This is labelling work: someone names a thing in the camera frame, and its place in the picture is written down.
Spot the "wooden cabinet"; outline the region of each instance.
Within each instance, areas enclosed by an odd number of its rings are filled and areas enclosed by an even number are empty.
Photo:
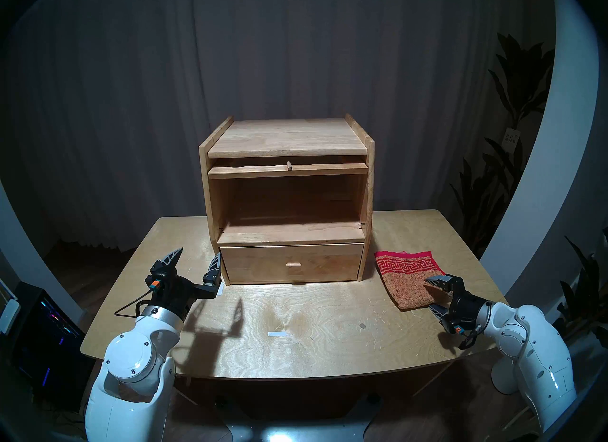
[[[352,116],[230,116],[199,153],[209,236],[227,284],[362,279],[374,141]]]

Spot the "brown towel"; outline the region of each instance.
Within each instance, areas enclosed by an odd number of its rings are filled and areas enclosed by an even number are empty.
[[[444,275],[432,253],[381,251],[374,254],[384,286],[400,310],[416,309],[432,303],[444,303],[451,299],[451,293],[424,281],[433,275]]]

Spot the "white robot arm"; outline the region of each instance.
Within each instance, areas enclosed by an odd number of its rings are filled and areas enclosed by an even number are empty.
[[[449,310],[429,307],[447,332],[471,331],[461,349],[473,345],[479,334],[494,339],[504,355],[492,368],[494,386],[504,394],[519,389],[545,432],[576,399],[570,352],[559,332],[531,304],[515,309],[489,302],[470,294],[462,278],[452,275],[426,281],[454,292]]]
[[[179,341],[190,306],[198,298],[215,298],[221,281],[219,253],[203,277],[205,284],[196,285],[178,276],[175,266],[182,250],[155,262],[146,278],[152,299],[137,304],[135,328],[116,336],[106,349],[86,408],[85,429],[90,442],[162,440],[175,380],[175,363],[167,354]],[[140,316],[141,304],[148,306]],[[120,383],[151,396],[150,402],[125,401],[119,395]]]

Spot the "sticker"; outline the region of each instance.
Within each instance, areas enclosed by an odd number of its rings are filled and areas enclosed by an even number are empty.
[[[515,151],[515,146],[518,145],[520,132],[517,129],[506,128],[505,136],[502,139],[502,147],[506,152],[512,154]]]

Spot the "curtain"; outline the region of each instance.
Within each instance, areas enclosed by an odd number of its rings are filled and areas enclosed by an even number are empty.
[[[496,33],[529,18],[525,0],[38,0],[3,47],[5,125],[65,241],[128,249],[204,215],[198,146],[231,114],[349,112],[376,141],[375,209],[456,221],[449,182],[506,126]]]

